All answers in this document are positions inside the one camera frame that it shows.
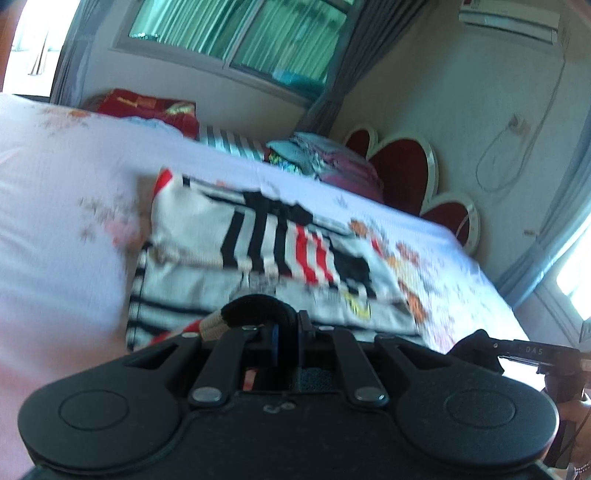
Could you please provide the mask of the grey striped pillow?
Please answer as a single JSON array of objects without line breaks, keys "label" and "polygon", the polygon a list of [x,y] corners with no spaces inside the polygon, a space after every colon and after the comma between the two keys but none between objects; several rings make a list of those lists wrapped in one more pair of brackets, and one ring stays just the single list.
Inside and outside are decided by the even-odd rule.
[{"label": "grey striped pillow", "polygon": [[263,162],[266,158],[266,150],[259,140],[211,125],[198,126],[197,141],[215,150],[252,161]]}]

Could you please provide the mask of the grey curtain right of window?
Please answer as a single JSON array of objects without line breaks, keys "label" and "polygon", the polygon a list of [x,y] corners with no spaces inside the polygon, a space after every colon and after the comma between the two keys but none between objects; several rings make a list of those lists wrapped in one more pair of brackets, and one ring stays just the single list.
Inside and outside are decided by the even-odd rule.
[{"label": "grey curtain right of window", "polygon": [[329,135],[346,95],[400,42],[428,5],[416,0],[353,3],[322,94],[301,117],[297,131]]}]

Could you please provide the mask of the blue-grey curtain far right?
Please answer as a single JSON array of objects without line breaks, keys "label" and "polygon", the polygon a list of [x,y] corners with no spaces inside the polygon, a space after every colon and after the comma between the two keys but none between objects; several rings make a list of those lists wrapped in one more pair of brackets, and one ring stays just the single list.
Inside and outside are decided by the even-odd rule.
[{"label": "blue-grey curtain far right", "polygon": [[579,234],[590,215],[590,134],[582,135],[530,247],[501,276],[497,290],[516,308]]}]

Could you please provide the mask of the green glass window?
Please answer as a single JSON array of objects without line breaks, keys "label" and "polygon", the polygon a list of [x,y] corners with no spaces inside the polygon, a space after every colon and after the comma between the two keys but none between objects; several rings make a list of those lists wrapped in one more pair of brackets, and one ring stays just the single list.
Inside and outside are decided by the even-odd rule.
[{"label": "green glass window", "polygon": [[351,1],[135,1],[115,46],[311,103],[352,11]]}]

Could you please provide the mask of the folded pink teal quilt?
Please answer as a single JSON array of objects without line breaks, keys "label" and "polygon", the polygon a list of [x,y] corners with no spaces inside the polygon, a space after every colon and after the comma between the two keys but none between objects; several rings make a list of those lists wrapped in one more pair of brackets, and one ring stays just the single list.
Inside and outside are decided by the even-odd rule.
[{"label": "folded pink teal quilt", "polygon": [[266,163],[378,203],[384,186],[374,166],[360,154],[327,137],[295,132],[266,143]]}]

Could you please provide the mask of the white floral bed sheet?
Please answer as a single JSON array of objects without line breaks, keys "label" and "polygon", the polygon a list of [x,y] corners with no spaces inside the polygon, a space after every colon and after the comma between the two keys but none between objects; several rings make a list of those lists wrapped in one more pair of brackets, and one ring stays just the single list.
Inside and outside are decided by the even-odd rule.
[{"label": "white floral bed sheet", "polygon": [[37,388],[126,350],[129,288],[169,168],[375,229],[437,351],[483,329],[525,333],[478,263],[436,224],[273,166],[127,120],[1,97],[1,475],[31,467],[17,428]]}]

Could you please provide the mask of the grey curtain left of window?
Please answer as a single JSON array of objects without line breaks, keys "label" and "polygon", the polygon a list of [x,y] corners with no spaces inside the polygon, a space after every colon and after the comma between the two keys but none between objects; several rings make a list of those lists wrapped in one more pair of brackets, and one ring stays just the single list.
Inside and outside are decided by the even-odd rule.
[{"label": "grey curtain left of window", "polygon": [[89,45],[87,33],[96,1],[80,1],[61,47],[50,91],[50,103],[71,106],[75,97],[77,71]]}]

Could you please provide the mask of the red gold pillow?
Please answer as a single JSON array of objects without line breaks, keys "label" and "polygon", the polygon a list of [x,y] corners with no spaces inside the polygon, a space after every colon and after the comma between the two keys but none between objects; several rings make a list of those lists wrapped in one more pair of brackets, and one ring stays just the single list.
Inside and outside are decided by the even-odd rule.
[{"label": "red gold pillow", "polygon": [[144,120],[159,120],[176,128],[186,138],[196,139],[198,136],[197,104],[192,101],[151,97],[129,90],[112,89],[88,98],[82,104],[82,109],[116,118],[139,117]]}]

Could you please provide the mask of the red white black striped sweater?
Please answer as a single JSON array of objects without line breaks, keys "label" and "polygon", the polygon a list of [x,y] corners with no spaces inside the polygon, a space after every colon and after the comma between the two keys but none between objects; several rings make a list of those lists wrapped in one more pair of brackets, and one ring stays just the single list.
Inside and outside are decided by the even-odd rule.
[{"label": "red white black striped sweater", "polygon": [[259,191],[161,171],[130,289],[127,348],[196,321],[214,335],[221,327],[214,312],[253,294],[362,341],[394,334],[423,342],[401,277],[366,232]]}]

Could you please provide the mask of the white wall air conditioner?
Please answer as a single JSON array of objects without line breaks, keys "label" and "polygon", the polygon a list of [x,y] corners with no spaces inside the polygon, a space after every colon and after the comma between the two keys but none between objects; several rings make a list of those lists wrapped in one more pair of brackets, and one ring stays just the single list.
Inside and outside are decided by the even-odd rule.
[{"label": "white wall air conditioner", "polygon": [[561,15],[555,10],[522,1],[462,1],[461,23],[490,31],[501,31],[547,45],[561,41]]}]

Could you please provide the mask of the grey curtain of window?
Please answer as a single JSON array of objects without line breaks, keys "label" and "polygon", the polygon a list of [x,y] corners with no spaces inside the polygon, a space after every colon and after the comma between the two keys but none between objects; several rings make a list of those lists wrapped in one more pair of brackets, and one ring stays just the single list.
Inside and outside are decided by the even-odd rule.
[{"label": "grey curtain of window", "polygon": [[77,71],[89,45],[87,33],[96,1],[80,1],[61,47],[50,91],[50,103],[71,106],[75,97]]},{"label": "grey curtain of window", "polygon": [[297,131],[329,135],[346,95],[400,42],[428,5],[416,0],[353,3],[322,94],[301,117]]}]

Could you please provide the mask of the red heart-shaped headboard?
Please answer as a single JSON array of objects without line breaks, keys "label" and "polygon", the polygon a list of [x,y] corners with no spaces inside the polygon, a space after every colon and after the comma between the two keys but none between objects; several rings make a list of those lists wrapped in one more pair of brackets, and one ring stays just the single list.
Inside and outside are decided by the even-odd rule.
[{"label": "red heart-shaped headboard", "polygon": [[344,144],[375,168],[386,205],[446,227],[467,254],[476,252],[481,234],[476,204],[462,192],[439,191],[436,151],[423,135],[398,131],[381,138],[374,127],[360,125],[346,134]]}]

